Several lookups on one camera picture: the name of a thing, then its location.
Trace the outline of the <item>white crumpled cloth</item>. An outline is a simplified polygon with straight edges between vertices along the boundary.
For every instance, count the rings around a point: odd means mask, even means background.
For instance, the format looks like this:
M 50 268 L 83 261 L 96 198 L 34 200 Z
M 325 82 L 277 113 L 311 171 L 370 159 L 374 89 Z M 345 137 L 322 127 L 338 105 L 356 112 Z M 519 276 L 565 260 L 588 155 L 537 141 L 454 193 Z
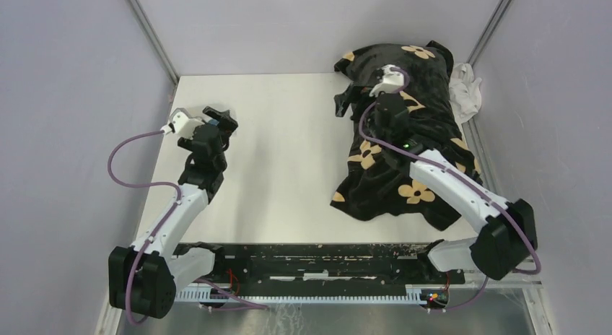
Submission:
M 481 109 L 482 78 L 476 77 L 473 68 L 467 63 L 456 63 L 450 76 L 450 104 L 459 124 L 472 119 Z

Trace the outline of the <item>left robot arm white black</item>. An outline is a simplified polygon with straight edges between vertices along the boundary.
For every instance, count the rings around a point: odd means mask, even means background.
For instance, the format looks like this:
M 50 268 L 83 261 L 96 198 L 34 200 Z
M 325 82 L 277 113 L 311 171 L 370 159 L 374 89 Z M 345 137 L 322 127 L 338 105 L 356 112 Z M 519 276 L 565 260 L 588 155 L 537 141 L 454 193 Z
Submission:
M 146 320 L 163 318 L 179 291 L 199 277 L 218 282 L 227 273 L 227 262 L 211 248 L 194 246 L 176 253 L 180 240 L 197 216 L 210 205 L 224 180 L 225 152 L 238 122 L 230 110 L 207 106 L 201 116 L 178 108 L 156 131 L 133 136 L 111 152 L 107 172 L 126 188 L 168 186 L 174 190 L 167 208 L 151 226 L 127 247 L 115 247 L 108 257 L 108 292 L 112 307 L 124 310 L 136 323 L 136 314 Z M 152 136 L 177 136 L 177 145 L 188 151 L 176 182 L 127 183 L 113 172 L 113 159 L 130 142 Z

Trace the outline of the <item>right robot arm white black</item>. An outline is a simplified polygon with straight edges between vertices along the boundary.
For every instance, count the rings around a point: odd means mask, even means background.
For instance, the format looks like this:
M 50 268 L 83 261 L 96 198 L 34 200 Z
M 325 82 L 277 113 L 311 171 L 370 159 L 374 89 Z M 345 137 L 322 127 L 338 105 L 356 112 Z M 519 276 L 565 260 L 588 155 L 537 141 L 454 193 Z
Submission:
M 531 258 L 531 274 L 541 270 L 532 206 L 486 190 L 480 170 L 463 141 L 449 103 L 448 88 L 409 85 L 371 95 L 349 86 L 334 98 L 336 115 L 351 111 L 354 138 L 348 174 L 332 207 L 361 221 L 383 214 L 420 214 L 437 230 L 465 219 L 472 238 L 436 240 L 417 263 L 417 274 L 435 283 L 445 272 L 477 269 L 500 280 L 521 272 Z

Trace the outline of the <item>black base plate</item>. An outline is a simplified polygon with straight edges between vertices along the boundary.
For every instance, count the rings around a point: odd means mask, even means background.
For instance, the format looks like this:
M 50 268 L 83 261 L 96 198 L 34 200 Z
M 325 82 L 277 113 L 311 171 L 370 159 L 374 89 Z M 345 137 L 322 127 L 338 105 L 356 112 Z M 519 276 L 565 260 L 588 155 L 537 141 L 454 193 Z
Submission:
M 181 243 L 210 248 L 214 265 L 204 279 L 232 284 L 240 297 L 391 297 L 405 288 L 464 284 L 461 271 L 439 272 L 421 243 Z

